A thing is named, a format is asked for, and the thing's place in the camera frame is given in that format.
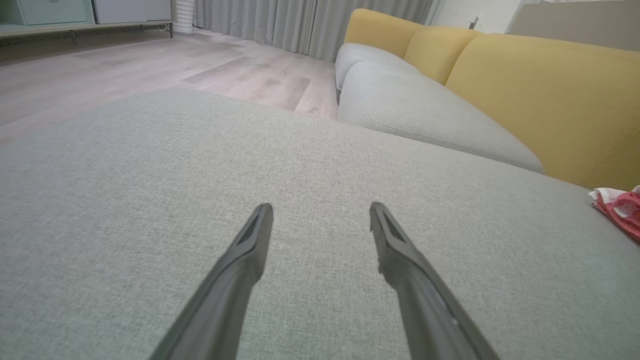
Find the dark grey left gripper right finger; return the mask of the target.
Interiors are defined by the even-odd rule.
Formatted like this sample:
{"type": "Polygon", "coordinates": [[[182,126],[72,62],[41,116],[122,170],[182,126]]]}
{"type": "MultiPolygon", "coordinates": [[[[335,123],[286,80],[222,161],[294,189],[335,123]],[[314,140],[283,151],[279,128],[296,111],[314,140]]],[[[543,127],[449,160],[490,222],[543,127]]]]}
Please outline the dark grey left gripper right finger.
{"type": "Polygon", "coordinates": [[[396,291],[414,360],[496,360],[498,354],[381,202],[370,206],[378,271],[396,291]]]}

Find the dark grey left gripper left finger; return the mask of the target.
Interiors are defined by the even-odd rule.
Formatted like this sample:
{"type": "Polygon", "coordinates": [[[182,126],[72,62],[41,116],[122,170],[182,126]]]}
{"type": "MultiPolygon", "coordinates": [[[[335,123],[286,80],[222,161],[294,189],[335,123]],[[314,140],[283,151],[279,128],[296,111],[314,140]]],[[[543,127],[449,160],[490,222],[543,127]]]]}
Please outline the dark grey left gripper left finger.
{"type": "Polygon", "coordinates": [[[234,360],[254,285],[265,271],[274,210],[250,214],[151,354],[153,360],[234,360]]]}

